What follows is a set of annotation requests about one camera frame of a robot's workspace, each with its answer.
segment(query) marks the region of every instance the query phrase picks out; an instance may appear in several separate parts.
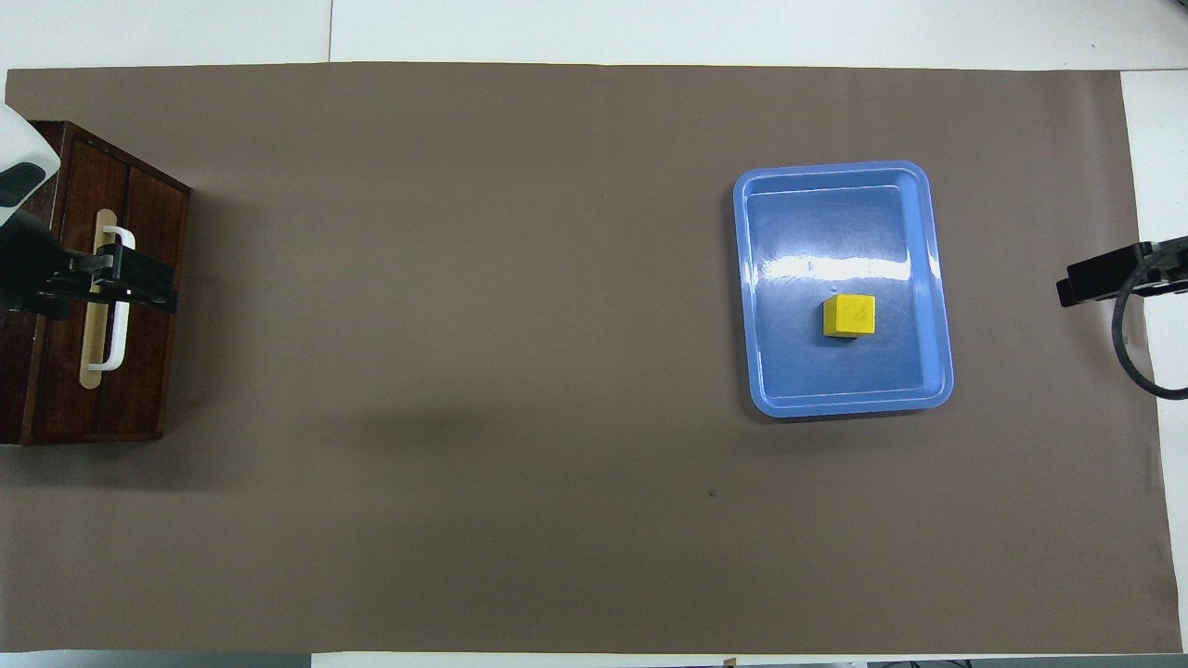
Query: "plastic tray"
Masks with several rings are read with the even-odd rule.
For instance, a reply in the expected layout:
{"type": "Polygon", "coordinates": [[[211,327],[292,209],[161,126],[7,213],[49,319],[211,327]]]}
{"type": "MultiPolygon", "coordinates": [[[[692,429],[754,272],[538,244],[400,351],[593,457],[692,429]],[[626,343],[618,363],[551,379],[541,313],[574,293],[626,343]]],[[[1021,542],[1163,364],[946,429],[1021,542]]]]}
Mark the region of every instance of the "plastic tray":
{"type": "Polygon", "coordinates": [[[934,408],[953,355],[928,177],[909,162],[757,169],[734,187],[751,397],[772,417],[934,408]],[[839,292],[876,332],[822,332],[839,292]]]}

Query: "yellow cube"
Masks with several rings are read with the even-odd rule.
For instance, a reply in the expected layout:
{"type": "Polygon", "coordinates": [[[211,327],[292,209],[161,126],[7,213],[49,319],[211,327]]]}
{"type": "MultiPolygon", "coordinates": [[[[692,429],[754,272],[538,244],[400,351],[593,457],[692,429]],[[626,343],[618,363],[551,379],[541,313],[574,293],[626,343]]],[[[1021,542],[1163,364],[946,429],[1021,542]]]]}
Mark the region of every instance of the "yellow cube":
{"type": "Polygon", "coordinates": [[[866,336],[874,334],[874,297],[872,295],[834,295],[824,303],[826,336],[866,336]]]}

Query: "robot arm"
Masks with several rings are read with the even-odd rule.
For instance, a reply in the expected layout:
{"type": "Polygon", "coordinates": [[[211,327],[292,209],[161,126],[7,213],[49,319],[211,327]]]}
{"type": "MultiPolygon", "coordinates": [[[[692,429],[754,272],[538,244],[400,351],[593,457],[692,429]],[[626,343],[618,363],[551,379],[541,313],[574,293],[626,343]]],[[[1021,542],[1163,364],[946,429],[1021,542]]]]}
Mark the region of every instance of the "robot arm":
{"type": "Polygon", "coordinates": [[[61,166],[57,153],[0,103],[0,308],[69,317],[69,300],[137,302],[173,313],[173,267],[120,244],[96,254],[63,248],[20,206],[61,166]]]}
{"type": "Polygon", "coordinates": [[[0,103],[0,227],[59,166],[58,155],[33,126],[0,103]]]}

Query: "wooden box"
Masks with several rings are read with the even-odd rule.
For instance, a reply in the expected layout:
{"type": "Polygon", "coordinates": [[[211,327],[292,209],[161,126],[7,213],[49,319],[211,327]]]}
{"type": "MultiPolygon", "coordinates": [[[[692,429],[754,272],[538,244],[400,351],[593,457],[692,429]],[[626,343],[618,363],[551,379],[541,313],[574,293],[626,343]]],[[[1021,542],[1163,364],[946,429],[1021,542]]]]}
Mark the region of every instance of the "wooden box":
{"type": "MultiPolygon", "coordinates": [[[[71,122],[33,126],[58,152],[62,169],[23,208],[64,247],[86,252],[93,250],[96,213],[112,209],[135,234],[137,251],[175,267],[178,288],[190,189],[71,122]]],[[[62,321],[0,311],[0,443],[162,436],[175,317],[132,305],[124,364],[88,390],[78,379],[84,313],[83,302],[62,321]]]]}

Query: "brown paper mat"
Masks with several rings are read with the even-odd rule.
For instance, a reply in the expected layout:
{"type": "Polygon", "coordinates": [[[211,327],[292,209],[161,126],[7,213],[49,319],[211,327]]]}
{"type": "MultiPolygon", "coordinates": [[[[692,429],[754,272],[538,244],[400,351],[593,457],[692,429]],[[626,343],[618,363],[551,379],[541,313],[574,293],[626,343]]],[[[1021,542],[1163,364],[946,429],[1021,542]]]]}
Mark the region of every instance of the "brown paper mat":
{"type": "Polygon", "coordinates": [[[2,649],[1178,651],[1116,73],[14,71],[195,189],[166,437],[0,452],[2,649]],[[956,390],[781,424],[734,179],[931,177],[956,390]]]}

